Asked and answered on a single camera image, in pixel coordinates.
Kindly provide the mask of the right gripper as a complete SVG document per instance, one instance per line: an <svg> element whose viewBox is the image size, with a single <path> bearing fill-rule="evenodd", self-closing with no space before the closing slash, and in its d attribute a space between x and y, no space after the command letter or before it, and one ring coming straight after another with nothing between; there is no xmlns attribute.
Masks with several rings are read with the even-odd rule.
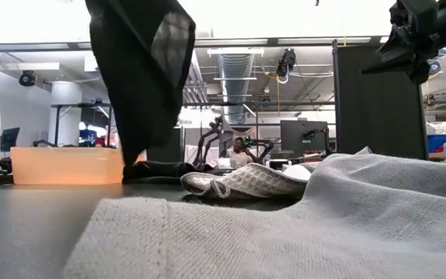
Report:
<svg viewBox="0 0 446 279"><path fill-rule="evenodd" d="M403 0L390 9L392 30L388 40L377 50L383 62L361 69L362 74L404 72L415 84L429 78L430 65L414 62L416 57L434 58L438 55L439 1Z"/></svg>

